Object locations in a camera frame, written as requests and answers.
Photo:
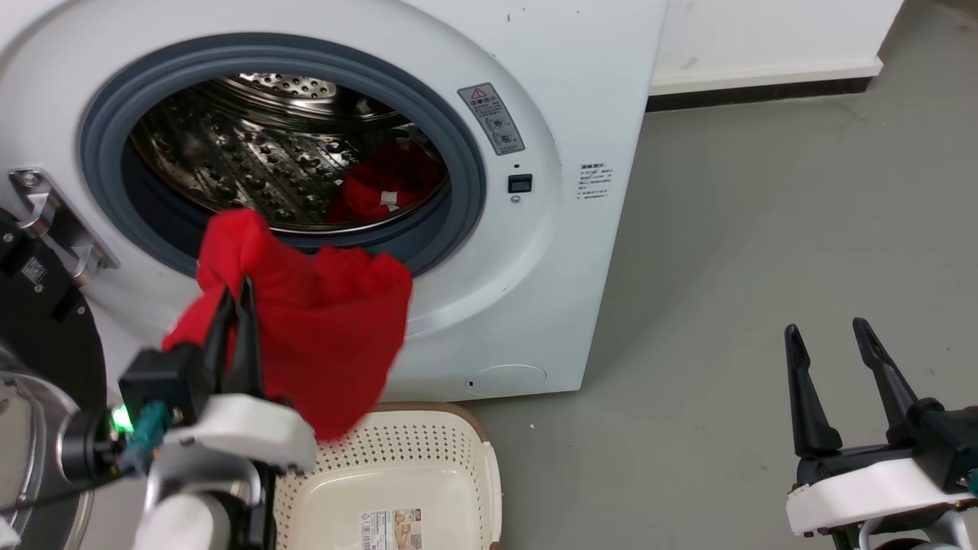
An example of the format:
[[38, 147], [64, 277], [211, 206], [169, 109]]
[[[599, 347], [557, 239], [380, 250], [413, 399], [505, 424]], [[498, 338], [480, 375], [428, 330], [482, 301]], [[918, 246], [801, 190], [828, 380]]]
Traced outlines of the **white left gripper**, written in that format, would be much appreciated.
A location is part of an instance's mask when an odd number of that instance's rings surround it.
[[318, 443], [311, 425], [293, 408], [262, 400], [264, 375], [254, 282], [241, 280], [237, 302], [227, 287], [202, 342], [202, 365], [210, 390], [220, 390], [229, 338], [235, 344], [229, 391], [211, 396], [198, 420], [171, 429], [165, 445], [200, 445], [283, 471], [308, 472], [317, 465]]

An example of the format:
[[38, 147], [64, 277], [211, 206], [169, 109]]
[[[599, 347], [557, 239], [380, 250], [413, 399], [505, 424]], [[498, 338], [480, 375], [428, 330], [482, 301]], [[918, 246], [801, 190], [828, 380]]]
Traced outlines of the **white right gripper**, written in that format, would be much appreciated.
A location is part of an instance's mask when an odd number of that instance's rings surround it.
[[[853, 318], [863, 364], [873, 373], [890, 429], [907, 422], [918, 397], [866, 318]], [[811, 379], [811, 358], [799, 328], [785, 328], [785, 357], [796, 482], [785, 511], [794, 535], [814, 537], [967, 537], [968, 491], [947, 494], [920, 470], [911, 447], [842, 449]]]

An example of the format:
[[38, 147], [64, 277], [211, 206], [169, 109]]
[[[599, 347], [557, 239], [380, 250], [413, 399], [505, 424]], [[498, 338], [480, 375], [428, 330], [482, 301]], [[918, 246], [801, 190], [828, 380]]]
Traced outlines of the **red garment with white label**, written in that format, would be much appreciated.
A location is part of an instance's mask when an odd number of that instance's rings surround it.
[[328, 224], [382, 222], [428, 199], [442, 184], [439, 161], [406, 137], [387, 141], [347, 170], [325, 211]]

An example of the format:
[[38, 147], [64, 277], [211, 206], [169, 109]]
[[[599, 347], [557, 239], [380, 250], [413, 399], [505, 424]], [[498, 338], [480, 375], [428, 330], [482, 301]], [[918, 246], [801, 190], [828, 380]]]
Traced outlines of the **beige perforated laundry basket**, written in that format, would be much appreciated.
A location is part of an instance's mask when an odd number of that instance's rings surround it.
[[384, 403], [317, 465], [276, 484], [274, 550], [360, 550], [367, 512], [422, 508], [423, 550], [501, 550], [498, 459], [476, 418], [447, 403]]

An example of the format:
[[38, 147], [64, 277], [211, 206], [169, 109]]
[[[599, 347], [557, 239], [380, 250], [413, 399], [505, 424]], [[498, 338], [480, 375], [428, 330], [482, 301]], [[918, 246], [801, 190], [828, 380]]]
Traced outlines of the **paper label in basket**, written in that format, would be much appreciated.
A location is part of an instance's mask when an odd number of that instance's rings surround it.
[[363, 513], [359, 535], [360, 550], [423, 550], [422, 508]]

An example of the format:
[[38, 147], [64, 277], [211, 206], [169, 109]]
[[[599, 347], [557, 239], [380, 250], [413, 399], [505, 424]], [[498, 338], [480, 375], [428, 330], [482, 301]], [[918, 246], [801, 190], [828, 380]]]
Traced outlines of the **white front-load washing machine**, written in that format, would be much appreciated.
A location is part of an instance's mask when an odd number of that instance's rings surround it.
[[[66, 271], [99, 337], [105, 392], [116, 391], [132, 356], [160, 342], [200, 288], [196, 269], [188, 276], [143, 253], [91, 194], [80, 141], [94, 98], [136, 60], [206, 36], [284, 34], [342, 45], [443, 98], [474, 136], [486, 178], [481, 215], [464, 243], [429, 271], [410, 271], [405, 342], [381, 400], [482, 398], [465, 381], [505, 364], [544, 370], [541, 393], [577, 390], [668, 1], [0, 0], [0, 209], [25, 214], [8, 174], [40, 168], [118, 258], [118, 269], [86, 286]], [[480, 83], [503, 99], [523, 152], [496, 156], [458, 97]], [[614, 168], [607, 198], [575, 197], [583, 163]], [[510, 194], [511, 174], [532, 174], [532, 192]]]

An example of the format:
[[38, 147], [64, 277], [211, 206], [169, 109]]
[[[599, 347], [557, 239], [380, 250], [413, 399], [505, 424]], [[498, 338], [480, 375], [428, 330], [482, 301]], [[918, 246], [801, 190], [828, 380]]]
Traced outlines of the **black chrome washer door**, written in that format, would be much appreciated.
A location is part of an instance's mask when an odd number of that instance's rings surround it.
[[0, 550], [80, 550], [95, 491], [62, 471], [70, 418], [105, 403], [99, 337], [51, 248], [0, 209]]

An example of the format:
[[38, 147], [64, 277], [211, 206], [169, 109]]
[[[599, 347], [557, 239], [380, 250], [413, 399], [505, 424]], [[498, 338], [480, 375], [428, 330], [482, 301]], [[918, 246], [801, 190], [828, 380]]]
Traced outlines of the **perforated steel washer drum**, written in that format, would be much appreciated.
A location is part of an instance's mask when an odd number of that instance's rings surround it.
[[[382, 222], [325, 223], [347, 170], [394, 138], [416, 141], [440, 162], [438, 189]], [[130, 142], [154, 175], [196, 209], [253, 209], [281, 234], [384, 228], [421, 212], [450, 186], [442, 154], [415, 122], [317, 76], [239, 73], [186, 87], [143, 114]]]

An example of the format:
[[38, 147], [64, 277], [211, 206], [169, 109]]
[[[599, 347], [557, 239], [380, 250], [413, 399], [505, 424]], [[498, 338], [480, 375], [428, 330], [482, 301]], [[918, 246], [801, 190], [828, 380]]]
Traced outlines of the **chrome washer door hinge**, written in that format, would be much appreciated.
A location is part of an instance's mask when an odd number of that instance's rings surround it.
[[18, 226], [52, 248], [77, 286], [90, 284], [102, 271], [119, 268], [118, 258], [74, 212], [46, 171], [18, 168], [9, 172], [8, 179], [25, 211], [15, 215]]

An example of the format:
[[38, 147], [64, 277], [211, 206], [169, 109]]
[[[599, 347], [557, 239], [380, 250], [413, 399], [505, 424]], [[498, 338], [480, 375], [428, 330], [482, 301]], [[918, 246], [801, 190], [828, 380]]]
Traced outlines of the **round white filter cover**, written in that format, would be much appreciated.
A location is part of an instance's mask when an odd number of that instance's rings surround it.
[[465, 381], [472, 396], [500, 398], [531, 396], [545, 389], [547, 373], [531, 365], [505, 364], [482, 369]]

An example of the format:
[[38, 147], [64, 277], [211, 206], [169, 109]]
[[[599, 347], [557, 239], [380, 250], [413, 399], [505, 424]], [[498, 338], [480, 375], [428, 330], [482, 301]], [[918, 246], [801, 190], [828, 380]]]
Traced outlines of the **grey rubber door seal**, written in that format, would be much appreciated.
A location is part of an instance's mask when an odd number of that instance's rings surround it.
[[116, 74], [94, 98], [83, 122], [80, 160], [89, 190], [115, 228], [143, 253], [185, 275], [196, 269], [206, 224], [141, 160], [130, 135], [143, 114], [167, 96], [239, 73], [317, 76], [362, 92], [415, 122], [449, 170], [439, 199], [384, 228], [349, 235], [274, 235], [305, 254], [322, 246], [364, 248], [398, 258], [413, 275], [436, 267], [474, 230], [486, 199], [478, 143], [460, 115], [416, 77], [367, 53], [310, 37], [223, 34], [149, 53]]

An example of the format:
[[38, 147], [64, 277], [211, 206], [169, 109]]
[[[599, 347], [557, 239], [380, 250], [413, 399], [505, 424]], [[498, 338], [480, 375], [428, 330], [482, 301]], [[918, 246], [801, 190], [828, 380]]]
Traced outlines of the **small printed text label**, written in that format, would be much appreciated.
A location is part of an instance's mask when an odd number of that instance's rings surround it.
[[575, 184], [575, 197], [579, 201], [607, 198], [612, 181], [614, 181], [614, 168], [607, 163], [580, 164]]

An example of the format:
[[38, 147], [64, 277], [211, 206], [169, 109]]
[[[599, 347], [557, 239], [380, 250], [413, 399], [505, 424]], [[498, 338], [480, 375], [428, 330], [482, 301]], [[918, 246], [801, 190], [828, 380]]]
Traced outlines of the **grey warning sticker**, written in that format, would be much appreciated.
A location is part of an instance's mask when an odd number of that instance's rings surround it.
[[486, 134], [496, 156], [515, 154], [526, 149], [516, 122], [491, 83], [461, 88], [457, 94]]

